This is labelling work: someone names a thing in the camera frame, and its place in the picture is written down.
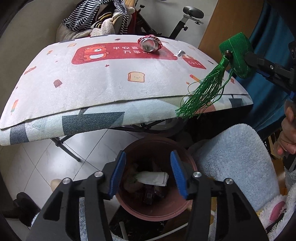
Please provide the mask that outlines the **right hand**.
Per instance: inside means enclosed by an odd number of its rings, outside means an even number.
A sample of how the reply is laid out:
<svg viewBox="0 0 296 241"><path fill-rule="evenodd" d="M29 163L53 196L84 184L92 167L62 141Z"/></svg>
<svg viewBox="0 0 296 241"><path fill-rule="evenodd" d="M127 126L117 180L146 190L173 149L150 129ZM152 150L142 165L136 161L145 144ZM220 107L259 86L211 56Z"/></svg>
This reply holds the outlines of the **right hand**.
<svg viewBox="0 0 296 241"><path fill-rule="evenodd" d="M281 123L282 132L275 145L276 154L283 157L285 153L295 154L295 103L285 103L285 118Z"/></svg>

